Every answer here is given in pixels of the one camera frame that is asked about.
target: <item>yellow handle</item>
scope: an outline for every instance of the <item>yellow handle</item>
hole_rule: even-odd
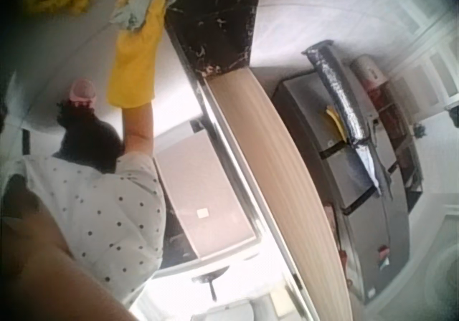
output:
[[[335,125],[338,128],[341,138],[343,139],[344,142],[346,142],[347,141],[346,131],[344,130],[344,126],[343,126],[343,123],[341,122],[341,118],[339,117],[339,114],[335,111],[333,106],[327,106],[326,112],[327,112],[327,115],[329,115],[330,118],[335,122]]]

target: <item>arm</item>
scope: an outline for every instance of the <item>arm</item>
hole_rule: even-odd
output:
[[[8,292],[18,320],[134,321],[130,312],[64,252],[43,248]]]
[[[79,268],[21,176],[8,182],[0,222],[0,319],[8,308],[14,320],[134,320]]]
[[[153,155],[153,108],[151,103],[123,109],[124,153]]]

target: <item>cabinet door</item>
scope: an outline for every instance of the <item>cabinet door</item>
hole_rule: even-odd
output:
[[[438,34],[389,74],[411,123],[459,102],[458,40],[456,28]]]
[[[347,223],[355,254],[359,258],[364,301],[369,301],[389,284],[379,269],[378,249],[389,246],[389,236],[382,199],[376,192],[349,215]]]

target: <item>white cabinet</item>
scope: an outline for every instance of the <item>white cabinet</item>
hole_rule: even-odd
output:
[[[410,123],[459,102],[457,21],[453,17],[389,73],[395,97],[403,104]]]

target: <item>pink object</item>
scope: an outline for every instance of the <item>pink object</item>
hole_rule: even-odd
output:
[[[89,107],[94,108],[96,101],[94,84],[86,79],[74,81],[70,88],[70,101],[77,106],[89,104]]]

